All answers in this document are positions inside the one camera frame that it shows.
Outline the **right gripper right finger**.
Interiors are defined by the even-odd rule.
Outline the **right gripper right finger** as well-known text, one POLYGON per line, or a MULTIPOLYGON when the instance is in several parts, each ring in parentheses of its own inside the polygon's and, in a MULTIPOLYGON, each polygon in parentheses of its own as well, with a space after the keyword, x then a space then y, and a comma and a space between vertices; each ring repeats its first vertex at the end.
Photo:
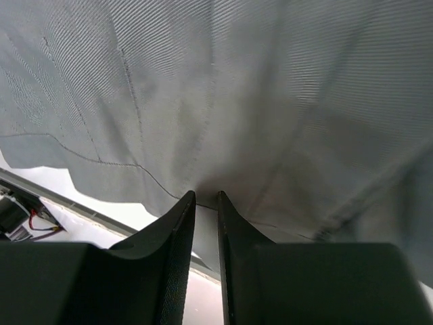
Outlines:
POLYGON ((226 324, 431 324, 403 254, 386 243, 276 243, 218 195, 226 324))

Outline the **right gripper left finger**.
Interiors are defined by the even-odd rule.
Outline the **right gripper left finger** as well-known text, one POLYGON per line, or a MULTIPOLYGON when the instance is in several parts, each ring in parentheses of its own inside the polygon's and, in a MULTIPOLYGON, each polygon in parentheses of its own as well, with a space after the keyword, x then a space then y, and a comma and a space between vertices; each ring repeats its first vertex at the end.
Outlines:
POLYGON ((2 324, 180 324, 196 195, 108 249, 1 244, 2 324))

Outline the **grey pleated skirt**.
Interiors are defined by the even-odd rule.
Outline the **grey pleated skirt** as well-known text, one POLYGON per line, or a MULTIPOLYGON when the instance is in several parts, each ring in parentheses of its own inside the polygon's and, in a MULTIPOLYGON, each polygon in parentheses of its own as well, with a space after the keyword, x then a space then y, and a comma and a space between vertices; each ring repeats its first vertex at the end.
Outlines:
POLYGON ((2 1, 1 151, 160 216, 399 246, 432 284, 431 1, 2 1))

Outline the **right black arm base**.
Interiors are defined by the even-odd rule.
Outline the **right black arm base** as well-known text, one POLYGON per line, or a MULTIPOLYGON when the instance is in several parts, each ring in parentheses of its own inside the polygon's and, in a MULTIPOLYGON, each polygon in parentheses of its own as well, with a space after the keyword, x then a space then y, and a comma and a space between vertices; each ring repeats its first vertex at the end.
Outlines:
POLYGON ((65 230, 38 196, 1 181, 2 242, 37 242, 65 230))

